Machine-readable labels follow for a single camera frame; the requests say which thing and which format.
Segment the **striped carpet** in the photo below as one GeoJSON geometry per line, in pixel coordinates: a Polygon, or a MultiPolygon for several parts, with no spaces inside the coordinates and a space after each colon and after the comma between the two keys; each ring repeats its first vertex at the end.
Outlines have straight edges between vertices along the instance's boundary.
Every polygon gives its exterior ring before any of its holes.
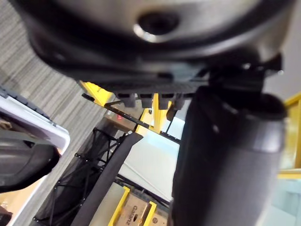
{"type": "Polygon", "coordinates": [[[104,110],[81,97],[83,90],[76,81],[52,70],[34,55],[20,17],[6,0],[0,0],[0,84],[32,101],[71,136],[59,164],[15,223],[26,226],[104,110]]]}

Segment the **black rubber tread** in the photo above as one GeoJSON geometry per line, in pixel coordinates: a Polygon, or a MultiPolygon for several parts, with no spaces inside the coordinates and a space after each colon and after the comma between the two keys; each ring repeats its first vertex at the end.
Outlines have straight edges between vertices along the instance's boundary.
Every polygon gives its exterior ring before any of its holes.
{"type": "Polygon", "coordinates": [[[7,89],[4,86],[0,86],[0,96],[2,96],[4,98],[6,98],[7,96],[10,96],[13,99],[16,99],[20,103],[24,104],[25,106],[29,107],[30,109],[34,110],[36,113],[39,113],[40,115],[42,115],[45,118],[50,120],[50,117],[45,112],[43,112],[42,109],[38,108],[33,102],[30,102],[25,97],[19,95],[18,93],[14,92],[14,91],[7,89]]]}

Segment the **cardboard box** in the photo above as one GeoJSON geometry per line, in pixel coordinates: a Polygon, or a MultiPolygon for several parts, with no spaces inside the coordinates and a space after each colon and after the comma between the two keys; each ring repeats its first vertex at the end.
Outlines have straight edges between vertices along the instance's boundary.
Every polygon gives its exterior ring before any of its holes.
{"type": "Polygon", "coordinates": [[[156,210],[149,226],[167,226],[168,214],[161,210],[156,210]]]}
{"type": "MultiPolygon", "coordinates": [[[[127,113],[136,119],[140,119],[144,111],[144,109],[142,108],[141,100],[136,100],[136,107],[134,108],[125,107],[123,103],[113,105],[112,107],[117,108],[118,110],[127,113]]],[[[136,126],[136,123],[127,120],[111,111],[108,111],[108,113],[105,115],[105,118],[111,121],[117,129],[125,133],[130,130],[134,131],[136,126]]]]}
{"type": "Polygon", "coordinates": [[[147,202],[129,194],[115,226],[142,226],[147,215],[147,208],[147,202]]]}

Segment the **white wall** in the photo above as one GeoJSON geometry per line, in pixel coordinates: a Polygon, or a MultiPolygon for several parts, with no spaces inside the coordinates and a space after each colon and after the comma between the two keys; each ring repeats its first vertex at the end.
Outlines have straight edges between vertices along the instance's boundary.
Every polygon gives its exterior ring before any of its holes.
{"type": "Polygon", "coordinates": [[[295,226],[296,217],[271,206],[263,226],[295,226]]]}
{"type": "MultiPolygon", "coordinates": [[[[169,121],[163,127],[165,131],[169,121]]],[[[184,121],[175,118],[169,134],[181,138],[184,121]]],[[[152,131],[135,144],[120,174],[170,201],[179,145],[152,131]]]]}

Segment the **gray floor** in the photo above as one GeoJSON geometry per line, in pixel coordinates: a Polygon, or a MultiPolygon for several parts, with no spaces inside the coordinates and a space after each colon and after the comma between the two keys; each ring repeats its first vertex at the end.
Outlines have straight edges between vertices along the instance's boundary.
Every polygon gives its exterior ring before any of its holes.
{"type": "Polygon", "coordinates": [[[34,55],[19,16],[6,0],[0,0],[0,84],[31,100],[71,136],[66,154],[15,224],[25,226],[104,110],[81,97],[83,90],[76,81],[55,72],[34,55]]]}

